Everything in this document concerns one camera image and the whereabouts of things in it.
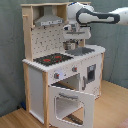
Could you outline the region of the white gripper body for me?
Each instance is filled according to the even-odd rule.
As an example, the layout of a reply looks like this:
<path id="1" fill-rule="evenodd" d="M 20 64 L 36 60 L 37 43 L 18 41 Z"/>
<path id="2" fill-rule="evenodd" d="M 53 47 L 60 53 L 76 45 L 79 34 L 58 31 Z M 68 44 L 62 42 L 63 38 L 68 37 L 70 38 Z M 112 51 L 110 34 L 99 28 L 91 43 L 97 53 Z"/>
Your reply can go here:
<path id="1" fill-rule="evenodd" d="M 73 40 L 89 39 L 91 37 L 91 32 L 89 27 L 67 24 L 63 27 L 63 36 L 65 39 Z"/>

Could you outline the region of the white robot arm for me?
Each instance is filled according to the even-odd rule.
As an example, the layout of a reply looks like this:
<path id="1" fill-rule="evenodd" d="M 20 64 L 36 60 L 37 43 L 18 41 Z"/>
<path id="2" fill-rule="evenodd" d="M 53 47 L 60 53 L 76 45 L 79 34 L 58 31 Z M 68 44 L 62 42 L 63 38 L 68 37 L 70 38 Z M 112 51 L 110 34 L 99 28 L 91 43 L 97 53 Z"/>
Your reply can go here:
<path id="1" fill-rule="evenodd" d="M 68 24 L 63 27 L 65 39 L 89 39 L 90 23 L 128 25 L 128 7 L 118 8 L 112 12 L 95 12 L 90 5 L 73 2 L 67 6 Z"/>

